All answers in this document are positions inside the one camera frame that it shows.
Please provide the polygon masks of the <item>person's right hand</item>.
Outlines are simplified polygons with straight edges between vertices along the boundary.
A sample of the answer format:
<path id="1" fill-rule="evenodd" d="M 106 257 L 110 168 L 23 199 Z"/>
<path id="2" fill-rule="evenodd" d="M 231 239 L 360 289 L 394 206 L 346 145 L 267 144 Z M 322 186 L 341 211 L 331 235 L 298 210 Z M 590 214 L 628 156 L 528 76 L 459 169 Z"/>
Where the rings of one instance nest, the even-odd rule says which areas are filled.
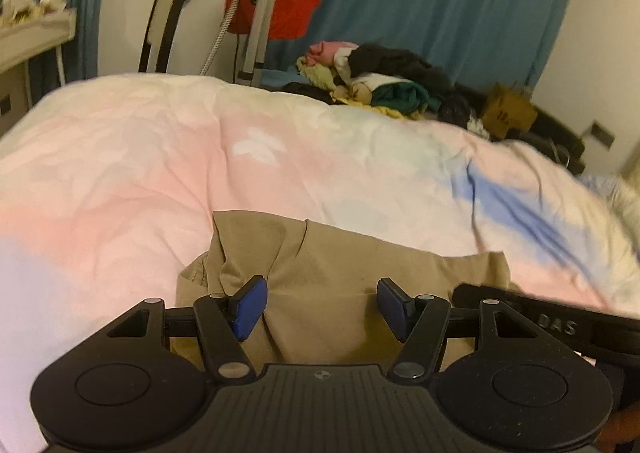
<path id="1" fill-rule="evenodd" d="M 620 444 L 625 444 L 640 436 L 640 402 L 632 403 L 626 409 L 610 416 L 596 441 L 596 447 L 604 453 L 611 453 Z"/>

